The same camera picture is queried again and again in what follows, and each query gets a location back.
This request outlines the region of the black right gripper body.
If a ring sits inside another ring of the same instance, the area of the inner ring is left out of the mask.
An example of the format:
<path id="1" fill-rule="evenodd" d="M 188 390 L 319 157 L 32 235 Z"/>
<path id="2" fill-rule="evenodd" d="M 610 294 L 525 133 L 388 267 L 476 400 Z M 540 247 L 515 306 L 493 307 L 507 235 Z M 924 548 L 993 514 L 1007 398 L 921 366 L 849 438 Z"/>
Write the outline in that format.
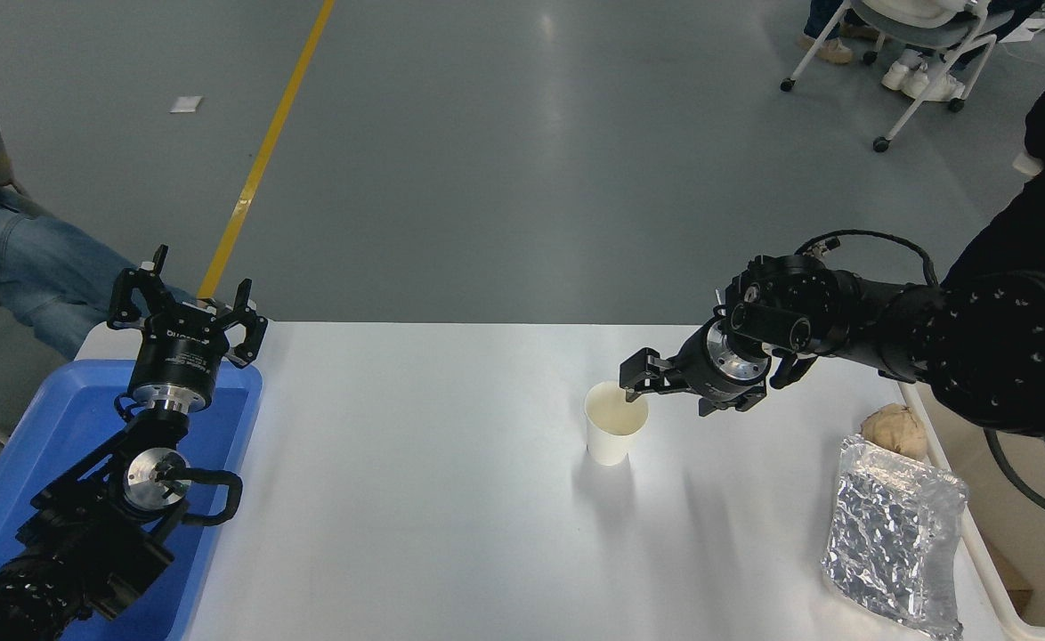
<path id="1" fill-rule="evenodd" d="M 718 326 L 702 326 L 676 354 L 676 372 L 702 407 L 751 407 L 766 397 L 767 356 Z"/>

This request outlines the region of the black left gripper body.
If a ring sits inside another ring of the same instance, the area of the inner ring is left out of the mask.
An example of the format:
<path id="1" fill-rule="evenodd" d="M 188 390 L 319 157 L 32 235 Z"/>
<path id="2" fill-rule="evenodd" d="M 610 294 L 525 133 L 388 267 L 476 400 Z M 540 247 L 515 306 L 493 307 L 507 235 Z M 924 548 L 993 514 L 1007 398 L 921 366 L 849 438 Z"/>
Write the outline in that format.
<path id="1" fill-rule="evenodd" d="M 229 349 L 220 313 L 176 303 L 153 313 L 142 326 L 127 393 L 140 404 L 210 404 Z"/>

